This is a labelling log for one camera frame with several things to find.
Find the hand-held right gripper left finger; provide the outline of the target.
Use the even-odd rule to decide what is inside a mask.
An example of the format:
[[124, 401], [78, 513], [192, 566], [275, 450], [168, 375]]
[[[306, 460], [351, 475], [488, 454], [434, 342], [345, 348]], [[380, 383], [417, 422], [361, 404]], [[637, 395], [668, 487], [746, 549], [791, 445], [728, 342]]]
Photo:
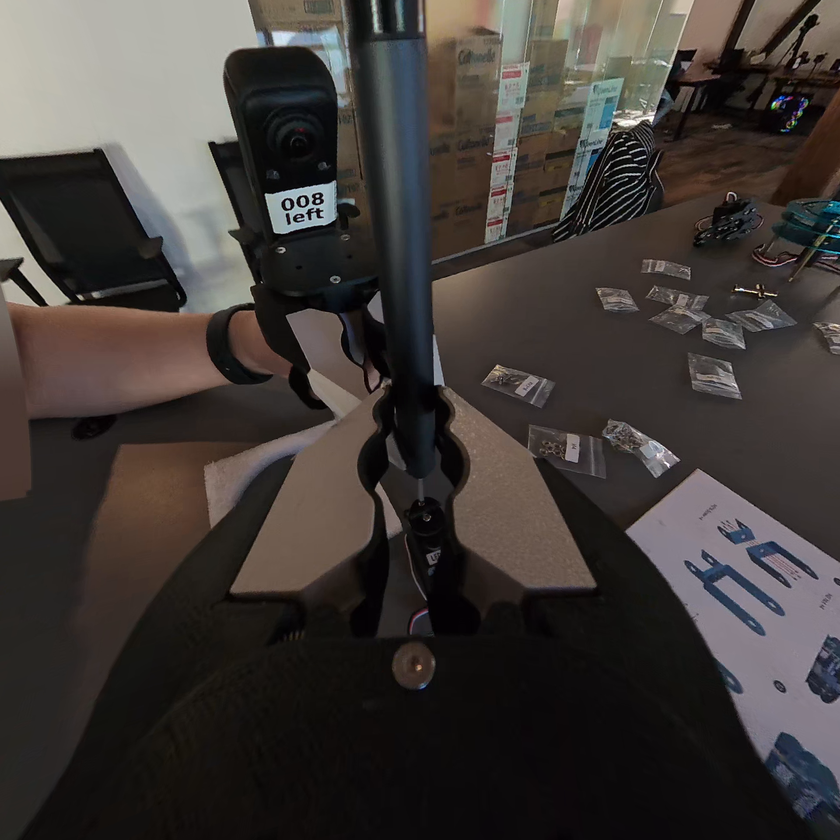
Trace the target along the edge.
[[390, 394], [380, 390], [292, 461], [229, 593], [240, 601], [331, 607], [355, 636], [374, 636], [396, 511], [381, 488], [390, 466]]

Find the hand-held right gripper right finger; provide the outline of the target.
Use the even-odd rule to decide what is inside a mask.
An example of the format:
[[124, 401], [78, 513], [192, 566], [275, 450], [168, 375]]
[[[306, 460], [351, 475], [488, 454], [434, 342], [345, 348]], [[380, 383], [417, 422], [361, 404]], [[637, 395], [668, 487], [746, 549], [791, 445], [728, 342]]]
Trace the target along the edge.
[[437, 387], [443, 546], [434, 635], [474, 634], [490, 609], [588, 596], [595, 578], [527, 449], [446, 386]]

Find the black servo motor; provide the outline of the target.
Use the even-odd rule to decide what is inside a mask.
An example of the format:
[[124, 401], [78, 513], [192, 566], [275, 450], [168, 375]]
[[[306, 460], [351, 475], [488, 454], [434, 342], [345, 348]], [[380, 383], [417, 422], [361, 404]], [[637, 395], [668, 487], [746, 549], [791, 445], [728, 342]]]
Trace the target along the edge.
[[433, 497], [419, 498], [406, 511], [405, 546], [414, 583], [425, 601], [451, 566], [453, 550], [445, 511]]

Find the black screwdriver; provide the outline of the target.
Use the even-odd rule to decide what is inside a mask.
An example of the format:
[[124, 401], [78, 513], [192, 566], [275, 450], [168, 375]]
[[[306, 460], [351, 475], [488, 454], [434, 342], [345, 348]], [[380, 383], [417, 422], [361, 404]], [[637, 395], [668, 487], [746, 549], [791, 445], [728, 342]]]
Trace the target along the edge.
[[437, 400], [425, 3], [346, 5], [394, 437], [407, 474], [422, 481], [435, 467]]

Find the person's left forearm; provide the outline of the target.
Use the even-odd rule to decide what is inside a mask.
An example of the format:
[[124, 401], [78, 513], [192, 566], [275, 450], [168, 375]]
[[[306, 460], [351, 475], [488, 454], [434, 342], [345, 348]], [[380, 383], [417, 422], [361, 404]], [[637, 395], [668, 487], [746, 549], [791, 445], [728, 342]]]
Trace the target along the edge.
[[[30, 419], [96, 417], [228, 384], [207, 355], [207, 313], [8, 303]], [[280, 356], [275, 377], [288, 378]]]

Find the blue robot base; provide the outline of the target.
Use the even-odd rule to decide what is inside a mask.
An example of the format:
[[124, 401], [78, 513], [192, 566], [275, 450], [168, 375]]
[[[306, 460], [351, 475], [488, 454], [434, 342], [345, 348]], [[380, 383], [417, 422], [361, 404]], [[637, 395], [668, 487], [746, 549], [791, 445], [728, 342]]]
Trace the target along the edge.
[[771, 227], [773, 234], [806, 254], [839, 255], [839, 202], [806, 198], [787, 204]]

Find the dark desk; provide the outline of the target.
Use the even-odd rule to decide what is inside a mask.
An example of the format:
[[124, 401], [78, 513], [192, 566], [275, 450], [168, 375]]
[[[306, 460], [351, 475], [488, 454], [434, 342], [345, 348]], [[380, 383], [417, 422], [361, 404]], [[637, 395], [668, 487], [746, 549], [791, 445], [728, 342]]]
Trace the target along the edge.
[[[682, 459], [651, 478], [609, 453], [607, 479], [574, 481], [621, 526], [634, 522], [695, 468], [706, 471], [838, 559], [838, 358], [809, 322], [838, 315], [837, 282], [820, 271], [788, 287], [780, 305], [801, 325], [753, 334], [725, 353], [695, 332], [680, 337], [636, 316], [610, 314], [605, 283], [641, 297], [646, 255], [694, 264], [716, 312], [744, 273], [745, 240], [692, 255], [689, 229], [717, 198], [673, 206], [626, 226], [533, 250], [438, 280], [435, 320], [446, 382], [511, 436], [527, 435], [527, 406], [480, 381], [497, 363], [556, 381], [537, 424], [598, 434], [629, 422]], [[692, 389], [688, 353], [731, 363], [742, 399]], [[121, 445], [256, 444], [324, 421], [284, 382], [228, 385], [124, 414], [78, 442], [66, 419], [31, 431], [33, 487], [2, 503], [2, 838], [17, 838], [67, 765], [108, 670], [88, 664], [76, 626], [89, 533]]]

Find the clear screw bag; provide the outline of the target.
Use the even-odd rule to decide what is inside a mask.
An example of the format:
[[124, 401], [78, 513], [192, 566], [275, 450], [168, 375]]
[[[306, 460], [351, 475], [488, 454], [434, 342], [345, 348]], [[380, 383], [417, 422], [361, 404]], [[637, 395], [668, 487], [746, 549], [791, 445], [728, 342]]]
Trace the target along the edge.
[[602, 435], [616, 452], [635, 457], [654, 478], [661, 477], [679, 463], [679, 458], [667, 447], [629, 423], [609, 419]]
[[556, 469], [606, 478], [603, 441], [600, 437], [529, 425], [528, 451], [535, 459], [543, 459]]
[[497, 364], [485, 377], [482, 385], [520, 402], [542, 408], [552, 394], [555, 382], [540, 375]]

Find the black wristband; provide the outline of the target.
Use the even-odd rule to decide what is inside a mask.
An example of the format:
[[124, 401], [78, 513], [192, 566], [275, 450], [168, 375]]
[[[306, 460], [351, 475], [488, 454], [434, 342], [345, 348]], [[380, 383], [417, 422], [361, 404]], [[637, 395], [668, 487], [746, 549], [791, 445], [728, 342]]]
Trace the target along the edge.
[[268, 345], [256, 317], [254, 302], [213, 314], [205, 330], [206, 351], [215, 369], [232, 385], [260, 385], [283, 361]]

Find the brown flat sheet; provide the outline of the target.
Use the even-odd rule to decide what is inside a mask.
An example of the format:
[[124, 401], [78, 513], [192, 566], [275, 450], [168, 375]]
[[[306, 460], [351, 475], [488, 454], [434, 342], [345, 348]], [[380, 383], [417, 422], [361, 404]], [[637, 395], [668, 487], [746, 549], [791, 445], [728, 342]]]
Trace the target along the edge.
[[76, 626], [106, 671], [144, 609], [209, 530], [204, 467], [245, 443], [123, 444], [91, 528]]

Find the assembly instruction sheet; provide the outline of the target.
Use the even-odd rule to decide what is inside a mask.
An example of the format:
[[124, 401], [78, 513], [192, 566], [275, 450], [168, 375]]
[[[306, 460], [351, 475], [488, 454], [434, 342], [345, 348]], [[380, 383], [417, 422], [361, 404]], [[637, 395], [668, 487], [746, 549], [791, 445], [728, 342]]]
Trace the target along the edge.
[[838, 562], [699, 469], [626, 533], [694, 620], [793, 810], [838, 838]]

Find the stack of cardboard boxes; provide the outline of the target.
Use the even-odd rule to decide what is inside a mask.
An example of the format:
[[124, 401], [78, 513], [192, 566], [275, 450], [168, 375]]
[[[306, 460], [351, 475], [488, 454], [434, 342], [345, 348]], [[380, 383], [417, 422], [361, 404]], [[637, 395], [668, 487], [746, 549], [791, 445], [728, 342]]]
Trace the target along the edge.
[[568, 213], [610, 136], [653, 124], [677, 2], [426, 2], [433, 258]]

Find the black office chair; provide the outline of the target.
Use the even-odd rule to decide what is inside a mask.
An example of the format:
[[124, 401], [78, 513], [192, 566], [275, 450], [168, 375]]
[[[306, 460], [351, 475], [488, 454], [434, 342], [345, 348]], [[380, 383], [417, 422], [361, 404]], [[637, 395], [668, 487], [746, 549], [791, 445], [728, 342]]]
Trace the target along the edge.
[[76, 305], [178, 312], [186, 292], [105, 152], [3, 157], [1, 199], [31, 256]]

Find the cluster of clear parts bags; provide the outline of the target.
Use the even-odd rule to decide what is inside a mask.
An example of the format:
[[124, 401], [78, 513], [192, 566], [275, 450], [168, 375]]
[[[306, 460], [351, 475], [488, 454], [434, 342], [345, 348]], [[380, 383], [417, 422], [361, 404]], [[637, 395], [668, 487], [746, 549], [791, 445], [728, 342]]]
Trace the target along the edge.
[[[838, 279], [838, 256], [817, 255], [812, 267], [830, 274]], [[674, 280], [688, 282], [690, 268], [663, 260], [643, 260], [643, 274], [656, 277], [669, 277]], [[780, 294], [787, 289], [779, 287]], [[607, 312], [632, 313], [639, 308], [629, 290], [613, 287], [597, 287], [595, 292]], [[680, 335], [695, 328], [701, 329], [701, 338], [723, 350], [746, 351], [748, 348], [745, 336], [792, 329], [801, 326], [800, 322], [782, 308], [778, 298], [773, 300], [750, 299], [750, 308], [738, 306], [741, 298], [733, 296], [728, 291], [728, 311], [719, 316], [707, 310], [710, 296], [695, 290], [675, 289], [654, 285], [646, 295], [646, 299], [665, 307], [650, 319], [665, 329]], [[821, 347], [829, 354], [838, 358], [839, 353], [839, 325], [838, 315], [834, 320], [825, 318], [821, 321], [809, 322], [811, 333], [818, 334]], [[716, 396], [742, 399], [732, 364], [725, 360], [718, 360], [698, 353], [688, 353], [689, 378], [692, 389]]]

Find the striped black white garment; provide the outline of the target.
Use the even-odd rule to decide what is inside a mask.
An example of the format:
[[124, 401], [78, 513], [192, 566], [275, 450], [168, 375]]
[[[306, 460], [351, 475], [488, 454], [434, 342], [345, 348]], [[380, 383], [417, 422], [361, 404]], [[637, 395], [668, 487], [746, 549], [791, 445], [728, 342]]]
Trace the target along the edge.
[[665, 188], [658, 166], [663, 154], [648, 120], [613, 133], [585, 177], [581, 193], [552, 231], [552, 242], [558, 244], [661, 209]]

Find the black robot claw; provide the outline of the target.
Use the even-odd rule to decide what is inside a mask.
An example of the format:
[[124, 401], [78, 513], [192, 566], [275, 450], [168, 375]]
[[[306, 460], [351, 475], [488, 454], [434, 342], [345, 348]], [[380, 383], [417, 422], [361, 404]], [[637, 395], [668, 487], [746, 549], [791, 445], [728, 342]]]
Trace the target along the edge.
[[762, 225], [763, 216], [756, 202], [752, 198], [728, 191], [722, 203], [710, 215], [696, 222], [692, 245], [701, 248], [717, 242], [739, 241]]

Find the wooden work table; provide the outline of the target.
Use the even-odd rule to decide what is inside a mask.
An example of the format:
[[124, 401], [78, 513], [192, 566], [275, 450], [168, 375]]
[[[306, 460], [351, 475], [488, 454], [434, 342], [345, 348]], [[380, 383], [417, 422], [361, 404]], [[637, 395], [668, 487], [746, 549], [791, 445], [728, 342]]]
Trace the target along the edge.
[[758, 114], [759, 130], [766, 132], [763, 125], [764, 112], [770, 101], [782, 93], [798, 91], [811, 96], [812, 101], [808, 107], [810, 109], [817, 92], [838, 92], [838, 61], [834, 62], [831, 71], [822, 71], [821, 65], [825, 58], [825, 54], [820, 54], [810, 59], [807, 51], [804, 51], [801, 54], [792, 54], [792, 59], [787, 62], [775, 65], [759, 63], [741, 66], [723, 61], [710, 64], [705, 76], [679, 79], [676, 83], [677, 88], [689, 89], [690, 96], [676, 127], [668, 137], [669, 141], [676, 142], [683, 138], [688, 118], [696, 109], [723, 109], [731, 95], [744, 89], [743, 81], [751, 75], [761, 76], [759, 85], [747, 96], [748, 112]]

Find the wooden pillar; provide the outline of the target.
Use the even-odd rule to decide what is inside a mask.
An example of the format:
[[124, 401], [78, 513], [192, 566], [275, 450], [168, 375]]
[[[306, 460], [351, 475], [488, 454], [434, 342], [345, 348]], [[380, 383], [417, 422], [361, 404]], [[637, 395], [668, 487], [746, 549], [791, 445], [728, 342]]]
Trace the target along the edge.
[[826, 108], [770, 203], [783, 206], [804, 198], [833, 199], [839, 189], [839, 95]]

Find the rainbow lit computer fan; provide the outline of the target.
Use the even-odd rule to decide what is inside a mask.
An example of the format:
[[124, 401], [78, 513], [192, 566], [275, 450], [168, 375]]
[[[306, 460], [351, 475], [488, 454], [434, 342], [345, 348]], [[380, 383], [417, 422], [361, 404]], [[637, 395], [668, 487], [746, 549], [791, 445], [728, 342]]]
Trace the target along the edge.
[[797, 127], [812, 101], [801, 92], [782, 93], [774, 97], [764, 112], [764, 129], [769, 133], [791, 133]]

